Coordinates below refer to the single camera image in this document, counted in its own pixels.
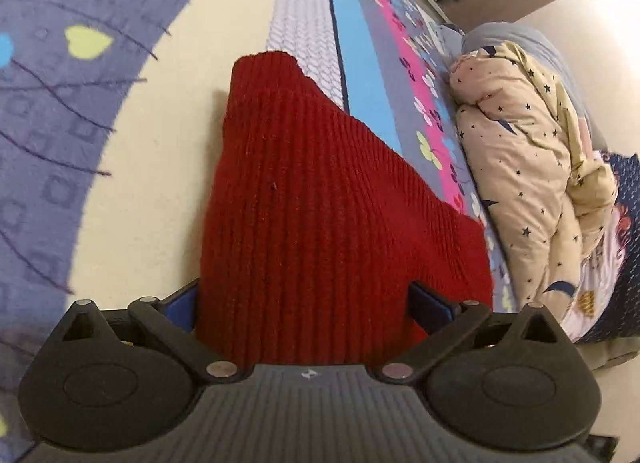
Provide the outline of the colourful floral bed sheet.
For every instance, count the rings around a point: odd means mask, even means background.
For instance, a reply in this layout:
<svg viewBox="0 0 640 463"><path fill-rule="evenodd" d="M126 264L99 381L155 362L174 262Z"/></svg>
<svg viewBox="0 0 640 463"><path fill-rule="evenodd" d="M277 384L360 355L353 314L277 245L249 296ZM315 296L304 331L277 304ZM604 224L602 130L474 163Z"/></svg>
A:
<svg viewBox="0 0 640 463"><path fill-rule="evenodd" d="M281 52L483 227L454 120L445 29L413 0L1 0L1 457L35 442L18 387L78 299L124 309L200 288L231 73ZM195 307L198 310L198 290Z"/></svg>

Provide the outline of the red knitted sweater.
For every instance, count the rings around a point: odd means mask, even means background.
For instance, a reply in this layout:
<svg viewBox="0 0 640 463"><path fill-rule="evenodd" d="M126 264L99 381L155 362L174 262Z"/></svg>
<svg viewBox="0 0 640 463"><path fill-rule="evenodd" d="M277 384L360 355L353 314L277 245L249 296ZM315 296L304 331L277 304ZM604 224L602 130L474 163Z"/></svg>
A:
<svg viewBox="0 0 640 463"><path fill-rule="evenodd" d="M235 62L196 336L248 368L379 365L419 343L408 290L492 301L483 227L285 53Z"/></svg>

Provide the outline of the grey pillow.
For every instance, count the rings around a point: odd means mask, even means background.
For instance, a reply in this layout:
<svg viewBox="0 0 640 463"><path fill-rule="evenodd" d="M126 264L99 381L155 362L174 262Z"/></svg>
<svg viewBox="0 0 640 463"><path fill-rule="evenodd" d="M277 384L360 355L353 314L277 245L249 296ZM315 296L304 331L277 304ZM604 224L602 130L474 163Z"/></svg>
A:
<svg viewBox="0 0 640 463"><path fill-rule="evenodd" d="M519 23L488 22L483 23L462 38L461 53L468 54L485 46L495 46L509 41L518 44L530 56L562 78L567 95L574 108L581 116L585 116L593 147L597 150L608 150L604 136L596 124L592 122L582 92L574 79L570 67L557 49L540 31Z"/></svg>

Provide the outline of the cream star pattern duvet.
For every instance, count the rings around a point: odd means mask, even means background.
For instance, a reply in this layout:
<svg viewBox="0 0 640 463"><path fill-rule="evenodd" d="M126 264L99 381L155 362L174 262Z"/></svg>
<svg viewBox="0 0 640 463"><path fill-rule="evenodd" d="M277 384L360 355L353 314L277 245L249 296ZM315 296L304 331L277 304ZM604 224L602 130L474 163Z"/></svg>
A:
<svg viewBox="0 0 640 463"><path fill-rule="evenodd" d="M502 243L518 305L565 321L582 264L611 221L617 183L589 151L559 73L518 44L460 56L449 85L466 160Z"/></svg>

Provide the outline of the dark blue patterned pillow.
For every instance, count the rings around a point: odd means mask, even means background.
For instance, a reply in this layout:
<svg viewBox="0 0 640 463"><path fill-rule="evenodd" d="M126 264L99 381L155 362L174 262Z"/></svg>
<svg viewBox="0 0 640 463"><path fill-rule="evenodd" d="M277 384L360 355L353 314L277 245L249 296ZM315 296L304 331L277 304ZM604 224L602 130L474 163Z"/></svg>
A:
<svg viewBox="0 0 640 463"><path fill-rule="evenodd" d="M603 159L618 183L613 289L598 319L580 339L584 344L639 334L639 158L605 152Z"/></svg>

